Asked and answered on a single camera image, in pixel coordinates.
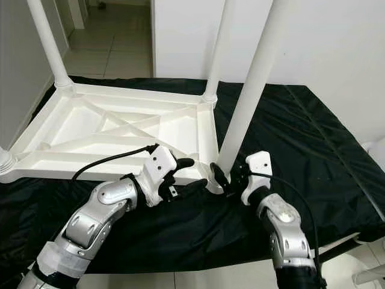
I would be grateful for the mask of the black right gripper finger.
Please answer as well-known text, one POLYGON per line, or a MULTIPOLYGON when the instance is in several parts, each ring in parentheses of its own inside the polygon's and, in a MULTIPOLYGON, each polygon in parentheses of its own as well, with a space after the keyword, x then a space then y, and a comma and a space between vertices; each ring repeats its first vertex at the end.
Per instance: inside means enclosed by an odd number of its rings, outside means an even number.
POLYGON ((211 184, 215 190, 228 190, 229 179, 217 163, 209 163, 211 184))

